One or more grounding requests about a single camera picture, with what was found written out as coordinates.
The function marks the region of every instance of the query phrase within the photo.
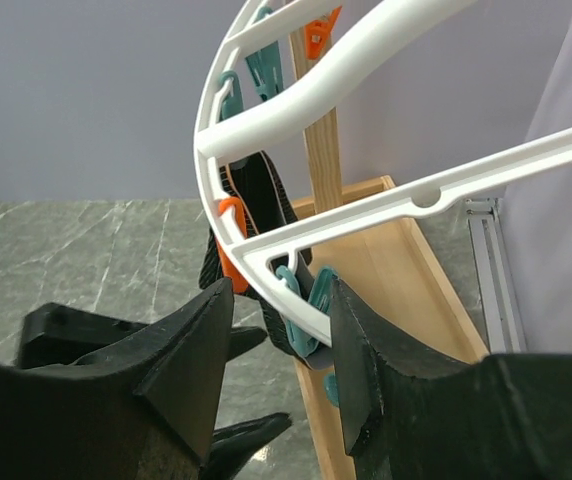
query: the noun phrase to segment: drying rack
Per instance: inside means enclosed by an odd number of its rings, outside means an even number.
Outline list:
[[[284,317],[331,346],[328,317],[291,292],[269,270],[271,259],[313,248],[313,273],[331,265],[382,317],[434,349],[476,362],[487,349],[419,229],[415,218],[446,210],[460,199],[572,163],[572,128],[418,181],[395,187],[383,176],[343,186],[335,105],[406,44],[475,0],[383,0],[317,60],[305,52],[304,26],[339,0],[296,0],[258,20],[268,0],[247,0],[216,54],[199,105],[195,168],[205,214],[239,273]],[[297,82],[275,98],[219,122],[231,82],[220,75],[239,59],[283,36]],[[313,196],[294,202],[300,221],[245,239],[219,168],[304,130]],[[344,453],[339,413],[323,378],[295,362],[323,478],[354,479]]]

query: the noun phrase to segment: wooden stand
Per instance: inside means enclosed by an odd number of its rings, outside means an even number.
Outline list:
[[[303,29],[290,36],[296,77],[313,67]],[[384,176],[342,187],[333,109],[304,132],[313,196],[294,202],[302,219],[394,188]],[[382,317],[431,347],[465,362],[487,349],[414,219],[401,219],[313,247],[313,273],[331,265]],[[322,379],[295,362],[313,442],[324,480],[354,480],[344,452],[339,412]]]

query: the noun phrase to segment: wooden base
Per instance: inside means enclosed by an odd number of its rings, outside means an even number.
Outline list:
[[[394,188],[389,176],[344,187],[350,203]],[[312,198],[294,202],[300,219],[315,209]],[[488,353],[414,219],[405,218],[313,247],[316,272],[331,265],[382,317],[422,342],[472,363]],[[344,453],[339,414],[326,399],[323,374],[296,362],[311,433],[324,480],[355,479]]]

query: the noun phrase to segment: white curtain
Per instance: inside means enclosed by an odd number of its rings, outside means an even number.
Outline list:
[[[572,21],[528,140],[572,126]],[[502,225],[528,348],[572,352],[572,166],[509,186]]]

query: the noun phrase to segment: floor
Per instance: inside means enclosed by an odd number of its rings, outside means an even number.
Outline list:
[[[483,330],[463,206],[421,226]],[[198,292],[206,238],[194,200],[0,204],[0,362],[13,360],[23,316],[49,301],[146,322],[176,310]],[[261,325],[255,302],[237,299],[235,323]],[[239,480],[320,479],[292,360],[266,342],[228,364],[217,423],[276,411],[293,427]]]

